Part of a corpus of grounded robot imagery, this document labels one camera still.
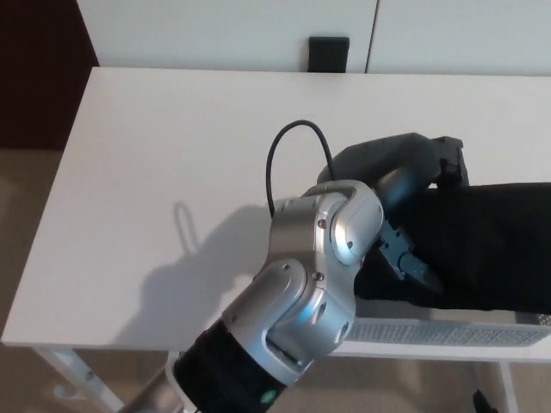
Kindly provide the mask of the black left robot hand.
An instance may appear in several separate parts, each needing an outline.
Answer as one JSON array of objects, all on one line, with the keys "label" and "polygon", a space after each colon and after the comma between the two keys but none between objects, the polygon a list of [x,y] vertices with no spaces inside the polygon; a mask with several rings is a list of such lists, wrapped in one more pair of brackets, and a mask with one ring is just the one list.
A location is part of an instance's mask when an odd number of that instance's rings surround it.
[{"label": "black left robot hand", "polygon": [[375,191],[385,220],[374,247],[365,256],[361,282],[394,279],[441,293],[440,277],[414,253],[414,243],[397,221],[398,213],[434,184],[440,190],[467,187],[463,142],[451,137],[429,139],[405,133],[349,146],[325,167],[317,183],[331,179],[357,180]]}]

